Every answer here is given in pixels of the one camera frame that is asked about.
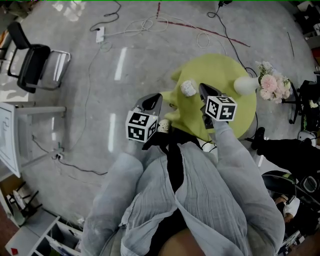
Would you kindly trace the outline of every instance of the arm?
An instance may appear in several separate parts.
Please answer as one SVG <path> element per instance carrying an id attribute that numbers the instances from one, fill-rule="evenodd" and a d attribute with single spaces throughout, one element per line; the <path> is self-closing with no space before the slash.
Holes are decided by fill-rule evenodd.
<path id="1" fill-rule="evenodd" d="M 218 148 L 217 170 L 241 207 L 248 224 L 262 241 L 271 245 L 275 254 L 285 234 L 283 217 L 269 196 L 257 165 L 229 125 L 215 122 L 214 128 Z"/>
<path id="2" fill-rule="evenodd" d="M 142 173 L 143 166 L 139 160 L 126 153 L 120 154 L 106 175 L 85 220 L 81 240 L 83 256 L 100 255 L 130 206 Z"/>

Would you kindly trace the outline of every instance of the concrete floor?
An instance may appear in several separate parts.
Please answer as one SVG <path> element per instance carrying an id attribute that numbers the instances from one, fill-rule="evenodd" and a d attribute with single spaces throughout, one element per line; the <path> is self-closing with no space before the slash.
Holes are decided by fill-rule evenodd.
<path id="1" fill-rule="evenodd" d="M 219 20 L 207 17 L 208 11 L 217 9 L 217 2 L 159 3 L 160 12 L 224 35 Z M 125 1 L 121 4 L 119 19 L 104 25 L 106 33 L 123 31 L 131 21 L 155 15 L 159 7 L 157 1 Z M 115 2 L 39 2 L 22 22 L 31 43 L 48 45 L 52 49 L 72 54 L 61 88 L 55 92 L 38 90 L 34 95 L 38 105 L 67 106 L 65 124 L 62 126 L 63 145 L 67 150 L 75 144 L 85 124 L 88 68 L 99 50 L 99 45 L 95 43 L 96 33 L 90 32 L 89 28 L 97 22 L 107 21 L 103 15 L 115 11 L 117 7 Z M 257 71 L 255 61 L 269 61 L 297 87 L 304 80 L 316 80 L 311 51 L 298 25 L 278 2 L 235 1 L 222 7 L 218 14 L 226 26 L 228 36 L 250 46 L 234 43 L 246 67 Z M 163 23 L 158 23 L 154 29 L 163 27 Z M 287 32 L 292 40 L 295 58 Z M 98 53 L 90 68 L 91 90 L 86 106 L 86 129 L 72 151 L 65 153 L 63 160 L 83 169 L 106 172 L 128 143 L 125 138 L 125 119 L 136 100 L 150 93 L 173 89 L 175 83 L 170 75 L 186 61 L 205 53 L 224 53 L 214 37 L 211 37 L 210 47 L 199 48 L 198 33 L 193 28 L 170 24 L 164 32 L 145 31 L 136 36 L 121 34 L 108 38 L 112 42 L 112 49 Z M 227 55 L 236 60 L 229 41 L 218 35 L 216 37 L 224 45 Z M 205 45 L 205 40 L 205 37 L 201 37 L 200 44 Z M 127 51 L 121 79 L 115 80 L 120 53 L 125 47 Z M 169 107 L 164 106 L 161 114 L 169 110 Z M 109 138 L 111 114 L 115 114 L 113 149 Z M 266 135 L 270 139 L 296 138 L 300 121 L 290 125 L 288 119 L 291 115 L 292 107 L 289 104 L 275 104 L 257 96 L 259 126 L 266 128 Z M 48 116 L 33 120 L 34 134 L 47 150 L 53 147 L 49 140 L 51 122 Z M 254 120 L 246 135 L 252 136 L 255 128 Z M 33 147 L 35 156 L 41 154 L 35 145 Z M 103 182 L 101 176 L 63 166 L 51 159 L 26 170 L 23 178 L 31 188 L 39 190 L 39 201 L 46 209 L 73 222 L 88 215 Z"/>

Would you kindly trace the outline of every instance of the green cloth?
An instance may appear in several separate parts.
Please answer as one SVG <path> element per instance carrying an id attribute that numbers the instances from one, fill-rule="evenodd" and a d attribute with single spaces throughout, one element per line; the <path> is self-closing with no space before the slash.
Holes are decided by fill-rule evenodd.
<path id="1" fill-rule="evenodd" d="M 214 129 L 206 130 L 202 120 L 200 109 L 204 105 L 199 93 L 185 97 L 181 92 L 180 85 L 186 80 L 195 80 L 197 86 L 200 83 L 213 86 L 222 93 L 232 97 L 237 102 L 237 110 L 234 121 L 229 122 L 236 138 L 242 136 L 250 127 L 256 112 L 257 99 L 253 92 L 250 95 L 241 96 L 234 89 L 234 81 L 239 77 L 247 77 L 246 70 L 230 57 L 209 53 L 194 58 L 171 75 L 176 81 L 173 91 L 162 92 L 163 99 L 177 107 L 174 112 L 167 113 L 164 118 L 172 122 L 172 127 L 194 135 L 203 141 L 211 140 L 208 133 Z"/>

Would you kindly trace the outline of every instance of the pink flower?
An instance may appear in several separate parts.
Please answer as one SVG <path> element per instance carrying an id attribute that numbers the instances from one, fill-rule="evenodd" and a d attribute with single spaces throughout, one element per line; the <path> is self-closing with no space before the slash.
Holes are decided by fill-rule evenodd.
<path id="1" fill-rule="evenodd" d="M 281 94 L 285 94 L 286 93 L 286 88 L 285 88 L 285 84 L 284 82 L 282 81 L 282 79 L 279 79 L 276 81 L 277 82 L 277 86 L 281 92 Z"/>
<path id="2" fill-rule="evenodd" d="M 277 89 L 277 80 L 270 74 L 265 74 L 261 79 L 261 87 L 270 93 Z"/>
<path id="3" fill-rule="evenodd" d="M 266 90 L 266 89 L 261 89 L 260 90 L 260 96 L 262 97 L 262 99 L 264 100 L 269 100 L 271 97 L 271 92 Z"/>
<path id="4" fill-rule="evenodd" d="M 280 90 L 280 88 L 275 89 L 275 91 L 273 92 L 275 94 L 275 98 L 277 99 L 281 99 L 282 97 L 282 91 Z"/>

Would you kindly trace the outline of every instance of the gray shirt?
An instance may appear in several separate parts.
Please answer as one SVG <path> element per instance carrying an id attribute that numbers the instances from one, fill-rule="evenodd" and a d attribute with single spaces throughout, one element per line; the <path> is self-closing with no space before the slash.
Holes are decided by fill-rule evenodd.
<path id="1" fill-rule="evenodd" d="M 192 142 L 180 145 L 184 180 L 174 193 L 167 157 L 152 146 L 142 161 L 121 154 L 85 221 L 84 256 L 143 256 L 158 224 L 179 209 L 206 255 L 270 256 L 285 232 L 259 169 L 227 123 L 216 123 L 218 161 Z"/>

